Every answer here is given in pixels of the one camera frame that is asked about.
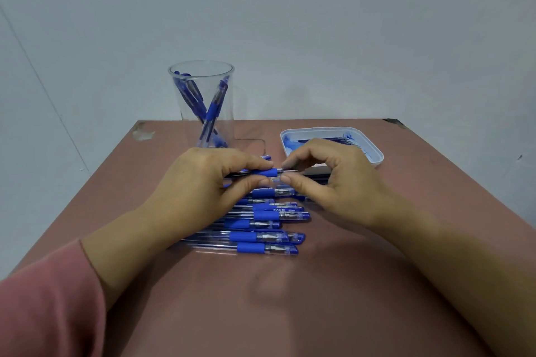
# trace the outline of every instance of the blue pen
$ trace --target blue pen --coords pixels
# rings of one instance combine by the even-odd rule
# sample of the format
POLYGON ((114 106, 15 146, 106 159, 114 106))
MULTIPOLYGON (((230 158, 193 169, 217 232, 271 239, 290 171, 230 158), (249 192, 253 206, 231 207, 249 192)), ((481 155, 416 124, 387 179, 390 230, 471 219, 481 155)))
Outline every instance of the blue pen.
POLYGON ((295 170, 284 170, 283 168, 271 168, 269 170, 242 170, 238 172, 231 172, 227 174, 225 178, 234 179, 244 177, 246 175, 264 175, 268 178, 275 178, 281 175, 283 172, 296 172, 295 170))
POLYGON ((253 219, 220 219, 215 221, 211 227, 239 230, 254 229, 278 229, 281 228, 280 221, 273 220, 253 220, 253 219))
MULTIPOLYGON (((190 74, 184 73, 182 76, 191 76, 190 74)), ((199 104, 204 108, 204 112, 206 113, 206 106, 203 101, 203 95, 201 95, 201 92, 199 91, 199 88, 197 87, 197 84, 194 82, 193 79, 185 79, 186 85, 188 87, 188 90, 194 95, 199 102, 199 104)))
POLYGON ((225 93, 227 93, 227 89, 229 88, 227 85, 228 79, 229 77, 225 76, 225 78, 220 81, 218 90, 214 94, 214 98, 210 103, 209 110, 206 113, 206 121, 203 124, 203 130, 201 131, 201 136, 199 136, 199 141, 197 142, 198 147, 207 148, 209 146, 212 130, 214 130, 214 124, 220 115, 221 107, 224 104, 225 93))
POLYGON ((292 243, 299 245, 305 240, 304 233, 285 232, 284 230, 266 230, 240 232, 231 230, 201 230, 183 241, 234 241, 248 243, 292 243))
POLYGON ((256 188, 246 198, 290 198, 296 192, 292 188, 256 188))
POLYGON ((194 248, 210 248, 213 250, 247 252, 250 254, 298 255, 298 248, 292 244, 281 245, 268 243, 203 243, 195 241, 186 241, 185 243, 194 248))
POLYGON ((242 210, 243 212, 253 210, 278 210, 288 209, 290 211, 302 212, 303 208, 298 206, 297 202, 279 202, 279 203, 252 203, 250 205, 234 205, 233 210, 242 210))
POLYGON ((272 210, 256 210, 253 212, 228 212, 224 219, 251 219, 251 220, 309 220, 309 212, 274 212, 272 210))
MULTIPOLYGON (((177 86, 178 91, 181 93, 182 98, 186 104, 192 110, 194 116, 196 116, 199 121, 204 125, 206 118, 206 106, 203 102, 203 96, 197 88, 197 84, 193 80, 178 79, 173 78, 175 86, 177 86)), ((227 147, 227 143, 223 138, 219 136, 217 130, 214 130, 214 145, 216 147, 227 147)))
POLYGON ((247 205, 247 204, 251 204, 251 203, 274 203, 274 202, 275 201, 273 199, 242 198, 236 203, 235 206, 237 206, 237 205, 247 205))

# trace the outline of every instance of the pen holder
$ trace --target pen holder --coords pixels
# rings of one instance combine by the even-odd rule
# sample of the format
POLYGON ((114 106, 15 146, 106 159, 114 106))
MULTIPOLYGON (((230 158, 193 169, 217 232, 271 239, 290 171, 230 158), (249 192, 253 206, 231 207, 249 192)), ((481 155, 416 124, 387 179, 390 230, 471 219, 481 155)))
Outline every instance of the pen holder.
POLYGON ((188 145, 198 145, 206 123, 205 128, 212 129, 208 133, 209 147, 233 147, 234 67, 220 61, 186 61, 172 65, 168 72, 173 79, 188 145), (207 119, 215 119, 213 128, 207 119))

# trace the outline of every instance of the left hand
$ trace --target left hand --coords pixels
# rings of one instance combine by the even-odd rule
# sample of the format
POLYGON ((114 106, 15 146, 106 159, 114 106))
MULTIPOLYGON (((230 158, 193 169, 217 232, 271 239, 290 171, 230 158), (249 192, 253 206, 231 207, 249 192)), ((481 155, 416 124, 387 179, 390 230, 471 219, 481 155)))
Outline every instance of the left hand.
POLYGON ((239 150, 191 148, 176 159, 138 211, 150 217, 159 232, 180 240, 224 216, 252 189, 269 184, 262 175, 249 175, 224 188, 225 175, 272 167, 273 162, 239 150))

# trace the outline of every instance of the white plastic container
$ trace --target white plastic container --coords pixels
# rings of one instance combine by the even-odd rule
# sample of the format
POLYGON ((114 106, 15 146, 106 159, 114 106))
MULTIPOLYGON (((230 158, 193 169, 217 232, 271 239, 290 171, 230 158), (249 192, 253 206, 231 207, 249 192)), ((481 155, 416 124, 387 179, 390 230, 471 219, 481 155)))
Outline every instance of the white plastic container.
MULTIPOLYGON (((308 129, 289 129, 281 132, 281 144, 285 155, 288 155, 303 145, 298 140, 312 138, 345 137, 353 140, 365 153, 370 163, 377 167, 384 159, 383 153, 365 136, 362 132, 353 127, 311 127, 308 129)), ((308 169, 305 174, 325 174, 330 173, 330 168, 325 164, 317 164, 308 169)))

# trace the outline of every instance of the pink sleeve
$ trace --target pink sleeve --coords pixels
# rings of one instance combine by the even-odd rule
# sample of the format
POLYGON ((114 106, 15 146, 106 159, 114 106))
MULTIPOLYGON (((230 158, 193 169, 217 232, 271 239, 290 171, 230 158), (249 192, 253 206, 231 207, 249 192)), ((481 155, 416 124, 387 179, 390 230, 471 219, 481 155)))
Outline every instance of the pink sleeve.
POLYGON ((97 357, 106 306, 79 241, 0 282, 0 356, 97 357))

